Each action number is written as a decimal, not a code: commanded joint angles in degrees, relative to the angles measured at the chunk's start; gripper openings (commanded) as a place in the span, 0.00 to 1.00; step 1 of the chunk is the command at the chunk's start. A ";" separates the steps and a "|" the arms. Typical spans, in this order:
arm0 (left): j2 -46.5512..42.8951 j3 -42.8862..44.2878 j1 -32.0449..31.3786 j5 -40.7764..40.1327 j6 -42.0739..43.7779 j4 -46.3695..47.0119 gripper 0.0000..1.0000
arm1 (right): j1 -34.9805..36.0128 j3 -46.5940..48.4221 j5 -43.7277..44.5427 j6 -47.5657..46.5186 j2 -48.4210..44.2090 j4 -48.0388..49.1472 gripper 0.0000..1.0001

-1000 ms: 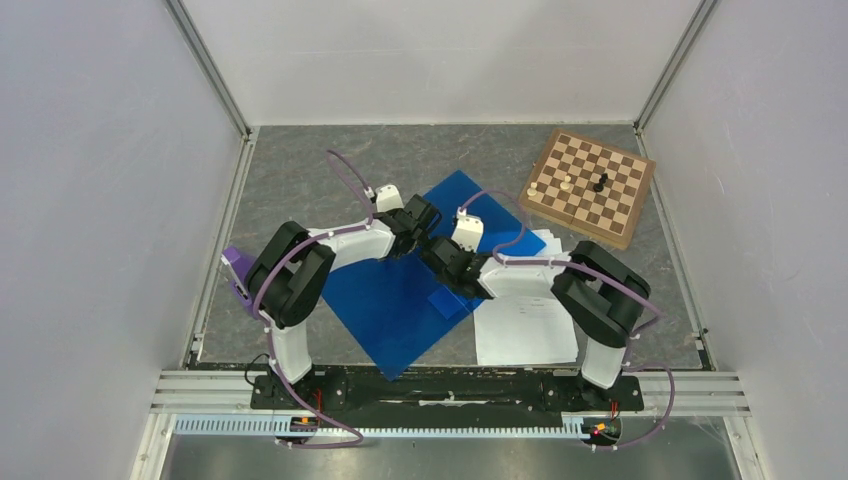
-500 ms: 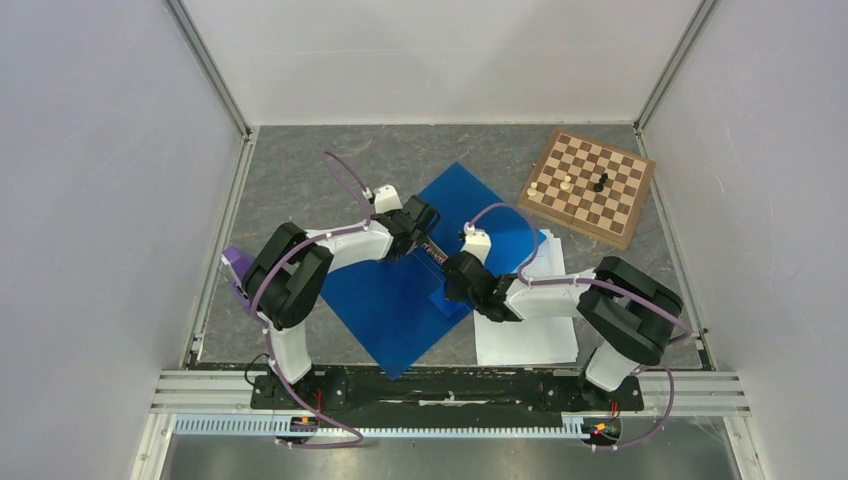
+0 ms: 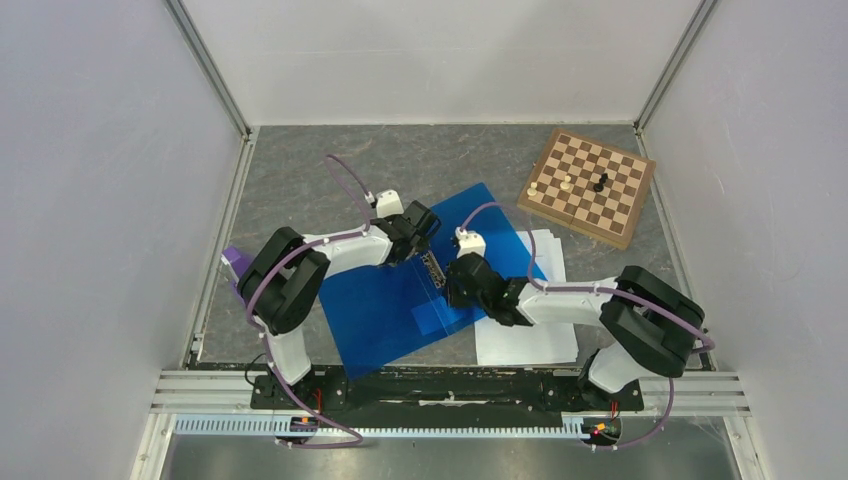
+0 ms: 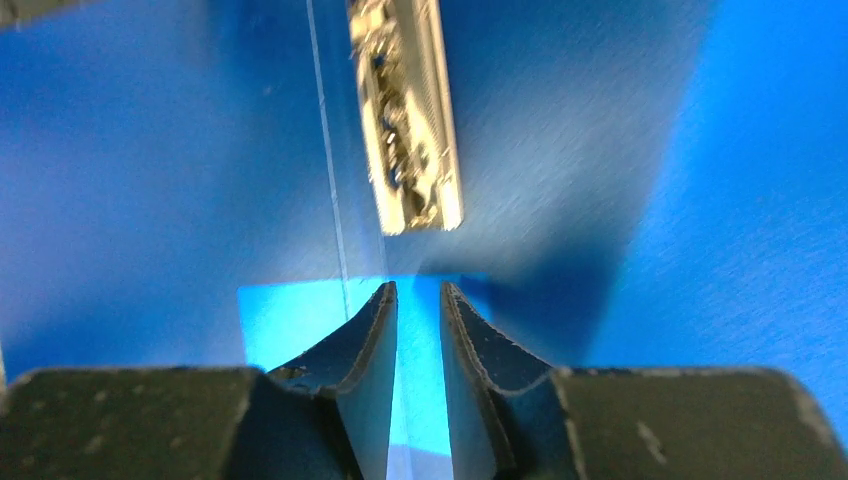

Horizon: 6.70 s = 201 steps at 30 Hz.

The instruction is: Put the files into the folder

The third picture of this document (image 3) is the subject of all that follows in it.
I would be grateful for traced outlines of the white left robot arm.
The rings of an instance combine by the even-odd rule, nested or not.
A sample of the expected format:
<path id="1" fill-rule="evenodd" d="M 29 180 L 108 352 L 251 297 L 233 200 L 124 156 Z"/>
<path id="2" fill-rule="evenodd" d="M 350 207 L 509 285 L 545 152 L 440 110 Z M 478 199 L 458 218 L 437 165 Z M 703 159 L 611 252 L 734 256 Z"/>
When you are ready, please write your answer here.
<path id="1" fill-rule="evenodd" d="M 302 324 L 323 281 L 360 267 L 395 267 L 427 251 L 441 220 L 418 201 L 363 226 L 322 235 L 301 235 L 290 227 L 274 232 L 249 256 L 230 246 L 220 263 L 246 307 L 249 325 L 264 343 L 276 396 L 291 408 L 307 405 L 314 383 Z"/>

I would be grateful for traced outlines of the blue plastic folder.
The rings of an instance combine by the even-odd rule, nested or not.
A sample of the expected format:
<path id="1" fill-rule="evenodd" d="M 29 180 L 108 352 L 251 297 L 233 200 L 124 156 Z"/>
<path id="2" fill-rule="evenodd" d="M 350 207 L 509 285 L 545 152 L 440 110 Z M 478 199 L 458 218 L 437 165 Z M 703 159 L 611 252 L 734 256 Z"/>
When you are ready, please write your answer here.
<path id="1" fill-rule="evenodd" d="M 525 276 L 530 253 L 505 214 L 490 204 L 483 183 L 432 206 L 442 226 L 430 250 L 443 272 L 457 256 L 455 229 L 471 217 L 486 242 L 485 258 L 503 277 Z M 450 307 L 436 289 L 421 255 L 397 267 L 362 267 L 326 278 L 319 300 L 347 376 L 358 379 L 484 318 L 479 308 Z"/>

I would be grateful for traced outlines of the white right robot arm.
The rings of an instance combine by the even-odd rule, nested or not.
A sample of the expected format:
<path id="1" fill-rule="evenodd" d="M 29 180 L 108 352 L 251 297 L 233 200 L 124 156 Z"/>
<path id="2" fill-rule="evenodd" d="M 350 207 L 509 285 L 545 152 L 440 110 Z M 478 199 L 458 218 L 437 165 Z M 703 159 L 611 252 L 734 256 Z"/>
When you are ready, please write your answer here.
<path id="1" fill-rule="evenodd" d="M 584 365 L 580 400 L 602 408 L 639 378 L 679 378 L 688 358 L 714 348 L 701 329 L 705 313 L 685 295 L 638 266 L 594 282 L 543 282 L 503 277 L 478 253 L 449 263 L 446 297 L 452 307 L 481 309 L 507 327 L 555 323 L 605 329 L 610 346 Z"/>

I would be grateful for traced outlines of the white paper sheet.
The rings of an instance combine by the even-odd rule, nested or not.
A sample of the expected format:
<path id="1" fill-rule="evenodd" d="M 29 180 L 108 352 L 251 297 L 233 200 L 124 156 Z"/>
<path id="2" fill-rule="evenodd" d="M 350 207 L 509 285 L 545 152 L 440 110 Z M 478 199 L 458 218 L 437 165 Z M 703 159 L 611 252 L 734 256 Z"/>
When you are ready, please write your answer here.
<path id="1" fill-rule="evenodd" d="M 548 229 L 532 231 L 536 242 L 536 265 L 544 277 L 566 281 L 562 245 Z M 504 326 L 484 317 L 474 324 L 477 364 L 480 366 L 529 366 L 575 362 L 579 348 L 574 326 L 554 323 Z"/>

